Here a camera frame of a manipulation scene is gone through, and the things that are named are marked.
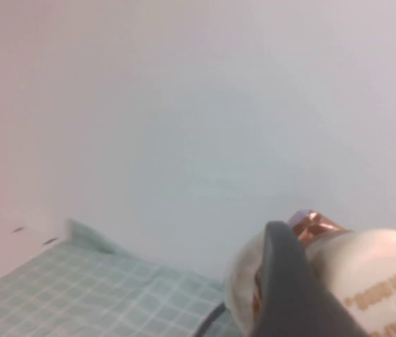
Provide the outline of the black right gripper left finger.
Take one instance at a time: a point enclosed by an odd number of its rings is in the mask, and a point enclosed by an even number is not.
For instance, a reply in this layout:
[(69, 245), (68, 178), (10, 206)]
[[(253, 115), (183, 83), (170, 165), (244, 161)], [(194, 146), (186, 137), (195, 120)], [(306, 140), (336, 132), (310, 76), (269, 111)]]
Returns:
[(368, 335), (316, 278), (303, 245), (282, 221), (265, 226), (260, 311), (251, 335)]

